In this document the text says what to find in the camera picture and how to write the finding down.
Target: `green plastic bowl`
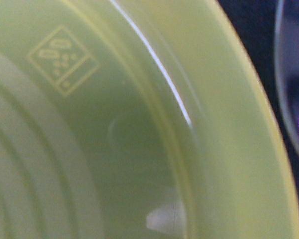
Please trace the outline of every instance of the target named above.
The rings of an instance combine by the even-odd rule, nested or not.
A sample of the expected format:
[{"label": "green plastic bowl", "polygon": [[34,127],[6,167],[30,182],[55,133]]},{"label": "green plastic bowl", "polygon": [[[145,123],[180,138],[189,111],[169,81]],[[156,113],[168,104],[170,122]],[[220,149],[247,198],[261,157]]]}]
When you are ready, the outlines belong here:
[{"label": "green plastic bowl", "polygon": [[0,1],[0,238],[299,239],[216,1]]}]

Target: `embossed symbol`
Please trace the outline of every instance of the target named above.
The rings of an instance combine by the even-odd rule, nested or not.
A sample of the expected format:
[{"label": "embossed symbol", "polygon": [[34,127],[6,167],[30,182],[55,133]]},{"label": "embossed symbol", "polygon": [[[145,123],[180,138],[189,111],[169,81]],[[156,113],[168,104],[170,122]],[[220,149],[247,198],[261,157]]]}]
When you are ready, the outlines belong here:
[{"label": "embossed symbol", "polygon": [[61,26],[28,55],[29,61],[64,96],[69,95],[99,67],[85,47]]}]

